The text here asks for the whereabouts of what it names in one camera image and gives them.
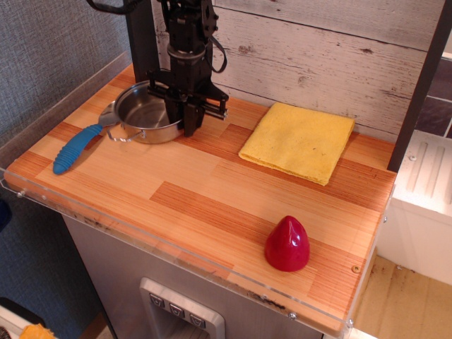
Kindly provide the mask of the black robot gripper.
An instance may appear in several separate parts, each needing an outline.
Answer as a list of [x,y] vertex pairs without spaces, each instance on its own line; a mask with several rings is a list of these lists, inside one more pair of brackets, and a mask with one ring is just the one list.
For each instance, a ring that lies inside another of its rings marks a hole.
[[170,124],[184,120],[185,137],[192,137],[201,127],[205,113],[219,119],[227,116],[228,95],[211,80],[213,72],[224,70],[227,60],[223,59],[219,70],[213,68],[212,61],[211,52],[197,59],[186,54],[182,58],[171,56],[170,70],[148,71],[148,92],[165,100]]

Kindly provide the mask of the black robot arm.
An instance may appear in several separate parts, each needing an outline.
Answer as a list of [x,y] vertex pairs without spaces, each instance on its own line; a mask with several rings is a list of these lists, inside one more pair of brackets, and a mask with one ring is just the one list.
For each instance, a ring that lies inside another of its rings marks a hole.
[[219,69],[213,65],[213,48],[225,51],[213,36],[218,15],[211,1],[162,1],[161,7],[170,69],[148,72],[148,92],[165,101],[169,117],[182,120],[184,135],[190,137],[205,114],[227,116],[229,96],[211,80],[212,73],[223,72],[227,65],[226,57]]

